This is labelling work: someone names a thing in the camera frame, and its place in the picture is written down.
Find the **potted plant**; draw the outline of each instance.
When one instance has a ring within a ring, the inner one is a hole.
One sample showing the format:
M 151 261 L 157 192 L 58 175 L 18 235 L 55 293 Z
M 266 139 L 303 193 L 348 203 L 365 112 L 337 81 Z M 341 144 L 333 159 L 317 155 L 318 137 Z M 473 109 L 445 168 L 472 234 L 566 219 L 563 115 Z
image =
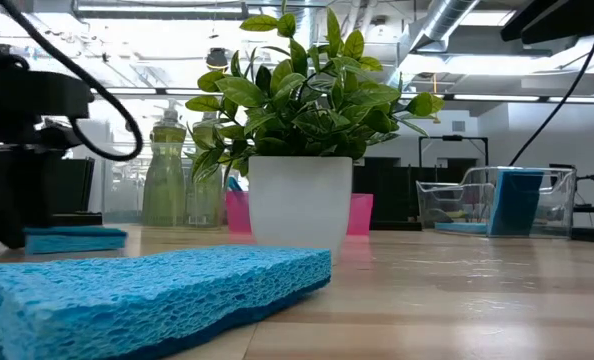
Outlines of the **potted plant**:
M 212 71 L 198 80 L 203 91 L 223 97 L 199 96 L 186 103 L 190 110 L 219 113 L 199 124 L 203 131 L 189 129 L 203 150 L 192 181 L 202 181 L 222 164 L 226 174 L 231 167 L 249 174 L 251 225 L 260 244 L 329 248 L 335 257 L 348 226 L 352 161 L 367 146 L 396 138 L 399 124 L 425 135 L 407 119 L 435 114 L 443 101 L 422 93 L 406 106 L 399 104 L 401 80 L 398 89 L 371 80 L 367 72 L 382 71 L 380 62 L 363 56 L 361 32 L 342 41 L 330 9 L 329 44 L 308 50 L 293 39 L 295 17 L 285 12 L 285 1 L 282 14 L 251 17 L 241 25 L 247 31 L 276 30 L 288 39 L 289 51 L 267 47 L 289 57 L 273 71 L 264 65 L 255 71 L 255 51 L 242 70 L 236 52 L 231 74 Z M 245 124 L 235 118 L 240 108 Z

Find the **sponge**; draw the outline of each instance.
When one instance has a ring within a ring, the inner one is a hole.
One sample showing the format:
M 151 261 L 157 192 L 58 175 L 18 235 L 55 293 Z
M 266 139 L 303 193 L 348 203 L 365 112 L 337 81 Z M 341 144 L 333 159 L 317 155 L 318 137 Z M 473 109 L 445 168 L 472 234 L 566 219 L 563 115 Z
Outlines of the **sponge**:
M 50 254 L 123 248 L 127 233 L 96 226 L 26 228 L 26 254 Z
M 0 264 L 0 358 L 158 359 L 330 281 L 330 251 L 219 246 Z

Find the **pink container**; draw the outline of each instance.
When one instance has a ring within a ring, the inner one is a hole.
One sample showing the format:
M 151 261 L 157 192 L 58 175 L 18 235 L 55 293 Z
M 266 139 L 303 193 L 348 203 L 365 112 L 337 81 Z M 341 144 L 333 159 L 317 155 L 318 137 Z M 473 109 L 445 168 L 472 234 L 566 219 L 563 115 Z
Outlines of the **pink container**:
M 350 200 L 347 234 L 367 236 L 372 211 L 372 194 L 353 194 Z M 226 216 L 228 218 L 228 231 L 231 233 L 252 233 L 247 192 L 228 191 L 226 193 Z

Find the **white flower pot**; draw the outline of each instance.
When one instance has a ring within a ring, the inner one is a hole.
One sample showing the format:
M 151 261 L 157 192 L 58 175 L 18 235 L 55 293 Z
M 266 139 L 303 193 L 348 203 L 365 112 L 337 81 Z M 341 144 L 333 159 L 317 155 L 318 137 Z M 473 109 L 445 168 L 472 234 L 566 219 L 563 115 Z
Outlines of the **white flower pot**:
M 257 242 L 330 249 L 334 263 L 348 229 L 352 160 L 255 156 L 249 170 Z

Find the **wooden countertop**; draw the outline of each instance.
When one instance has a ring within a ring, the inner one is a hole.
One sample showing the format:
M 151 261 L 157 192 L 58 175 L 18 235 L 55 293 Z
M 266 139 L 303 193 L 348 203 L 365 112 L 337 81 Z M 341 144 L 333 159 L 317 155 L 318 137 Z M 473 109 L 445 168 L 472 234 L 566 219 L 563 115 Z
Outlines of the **wooden countertop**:
M 139 256 L 249 240 L 127 230 L 121 252 L 24 258 L 0 245 L 0 262 Z M 594 243 L 432 232 L 349 238 L 328 287 L 170 359 L 594 360 Z

